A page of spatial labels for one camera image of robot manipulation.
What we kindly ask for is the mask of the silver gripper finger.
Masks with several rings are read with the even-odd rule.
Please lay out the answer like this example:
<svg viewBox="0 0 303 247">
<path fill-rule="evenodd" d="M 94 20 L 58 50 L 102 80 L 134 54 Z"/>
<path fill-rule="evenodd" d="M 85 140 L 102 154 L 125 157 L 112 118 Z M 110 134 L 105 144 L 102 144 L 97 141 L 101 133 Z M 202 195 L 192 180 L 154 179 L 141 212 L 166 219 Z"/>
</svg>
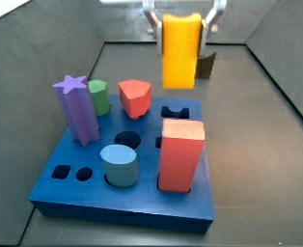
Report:
<svg viewBox="0 0 303 247">
<path fill-rule="evenodd" d="M 158 54 L 162 54 L 162 21 L 156 15 L 154 7 L 156 1 L 154 0 L 141 0 L 142 3 L 142 13 L 145 18 L 150 24 L 150 34 L 157 42 L 157 50 Z"/>
<path fill-rule="evenodd" d="M 206 41 L 208 35 L 210 33 L 212 25 L 216 23 L 217 19 L 222 16 L 226 7 L 226 0 L 212 0 L 212 8 L 208 12 L 206 17 L 202 19 L 202 31 L 200 39 L 200 53 L 198 56 L 204 57 L 206 54 Z"/>
</svg>

